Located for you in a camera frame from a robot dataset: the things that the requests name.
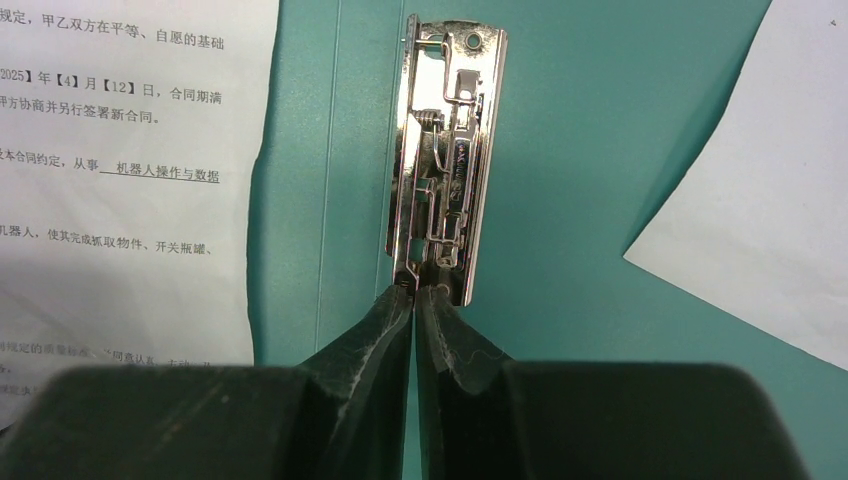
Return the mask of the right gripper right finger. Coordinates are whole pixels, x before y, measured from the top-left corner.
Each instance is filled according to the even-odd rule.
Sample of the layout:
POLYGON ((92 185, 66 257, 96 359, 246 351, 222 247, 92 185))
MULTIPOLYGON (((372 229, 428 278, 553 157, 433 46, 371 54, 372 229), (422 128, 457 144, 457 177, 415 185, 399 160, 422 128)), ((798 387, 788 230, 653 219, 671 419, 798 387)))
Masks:
POLYGON ((426 479, 805 479, 772 402, 721 364, 519 361, 416 298, 426 479))

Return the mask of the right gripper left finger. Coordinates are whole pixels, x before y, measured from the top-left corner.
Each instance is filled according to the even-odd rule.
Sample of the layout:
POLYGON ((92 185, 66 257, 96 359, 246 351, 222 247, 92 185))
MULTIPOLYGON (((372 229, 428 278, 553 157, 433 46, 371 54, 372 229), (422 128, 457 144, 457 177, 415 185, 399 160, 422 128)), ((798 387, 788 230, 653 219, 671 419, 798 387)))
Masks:
POLYGON ((289 367, 82 367, 53 378, 1 448, 5 479, 397 479, 413 300, 289 367))

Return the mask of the teal folder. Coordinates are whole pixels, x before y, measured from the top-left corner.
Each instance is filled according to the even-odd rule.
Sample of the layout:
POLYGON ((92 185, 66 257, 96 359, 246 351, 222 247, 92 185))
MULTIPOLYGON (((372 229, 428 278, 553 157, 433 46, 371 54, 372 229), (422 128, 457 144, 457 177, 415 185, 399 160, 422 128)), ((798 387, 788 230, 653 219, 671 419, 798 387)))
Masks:
POLYGON ((508 34, 473 324, 521 359, 718 361, 810 474, 847 475, 847 374, 623 258, 718 122, 764 1, 284 1, 248 230, 255 360, 292 365, 390 282, 408 15, 508 34))

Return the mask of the metal folder clip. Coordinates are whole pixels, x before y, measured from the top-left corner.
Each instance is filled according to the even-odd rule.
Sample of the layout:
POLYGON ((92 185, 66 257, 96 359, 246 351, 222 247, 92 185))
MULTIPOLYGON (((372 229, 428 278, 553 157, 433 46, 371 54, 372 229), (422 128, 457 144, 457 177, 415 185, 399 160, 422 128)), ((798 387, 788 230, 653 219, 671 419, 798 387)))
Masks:
POLYGON ((385 250, 410 292, 473 298, 508 35, 411 14, 401 38, 385 250))

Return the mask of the printed white paper sheet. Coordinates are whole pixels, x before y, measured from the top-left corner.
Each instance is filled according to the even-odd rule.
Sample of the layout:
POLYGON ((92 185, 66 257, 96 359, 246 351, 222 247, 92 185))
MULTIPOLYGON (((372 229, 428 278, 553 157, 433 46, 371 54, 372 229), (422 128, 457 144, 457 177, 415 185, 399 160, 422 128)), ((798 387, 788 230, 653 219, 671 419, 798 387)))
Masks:
POLYGON ((1 423, 86 364, 250 365, 275 1, 1 5, 1 423))

